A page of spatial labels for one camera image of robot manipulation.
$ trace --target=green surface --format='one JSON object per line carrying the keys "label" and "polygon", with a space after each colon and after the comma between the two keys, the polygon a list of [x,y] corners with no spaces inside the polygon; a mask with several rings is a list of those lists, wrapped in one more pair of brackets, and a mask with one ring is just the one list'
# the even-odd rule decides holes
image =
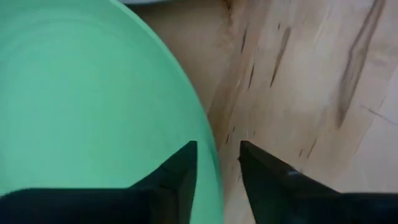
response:
{"label": "green surface", "polygon": [[222,223],[215,144],[180,65],[109,0],[0,1],[0,196],[128,187],[198,141],[192,223]]}

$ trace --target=light wood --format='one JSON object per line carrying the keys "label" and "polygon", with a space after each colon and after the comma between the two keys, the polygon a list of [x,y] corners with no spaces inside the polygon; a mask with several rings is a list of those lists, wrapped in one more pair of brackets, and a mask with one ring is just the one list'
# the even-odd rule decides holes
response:
{"label": "light wood", "polygon": [[398,192],[398,1],[181,0],[140,9],[219,148],[225,223],[254,223],[247,139],[342,192]]}

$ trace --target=black object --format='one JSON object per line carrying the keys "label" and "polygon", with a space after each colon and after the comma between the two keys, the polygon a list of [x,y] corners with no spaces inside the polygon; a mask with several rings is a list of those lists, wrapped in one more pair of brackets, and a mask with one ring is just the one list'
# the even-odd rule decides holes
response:
{"label": "black object", "polygon": [[257,224],[398,223],[397,194],[341,194],[248,141],[240,151]]}
{"label": "black object", "polygon": [[128,189],[26,189],[0,198],[0,223],[181,223],[190,220],[197,142]]}

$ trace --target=green plastic bowl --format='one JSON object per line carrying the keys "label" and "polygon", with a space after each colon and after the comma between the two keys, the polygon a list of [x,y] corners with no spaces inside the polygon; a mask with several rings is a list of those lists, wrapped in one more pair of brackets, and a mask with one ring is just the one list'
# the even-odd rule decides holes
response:
{"label": "green plastic bowl", "polygon": [[214,140],[180,65],[113,0],[0,2],[0,197],[126,188],[198,142],[191,223],[222,223]]}

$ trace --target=wooden surface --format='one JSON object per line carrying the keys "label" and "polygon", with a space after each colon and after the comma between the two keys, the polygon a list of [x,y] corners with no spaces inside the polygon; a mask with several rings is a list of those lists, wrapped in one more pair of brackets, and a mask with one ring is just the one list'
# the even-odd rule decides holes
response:
{"label": "wooden surface", "polygon": [[219,148],[225,223],[254,223],[242,139],[342,192],[398,192],[398,1],[180,0],[140,7]]}

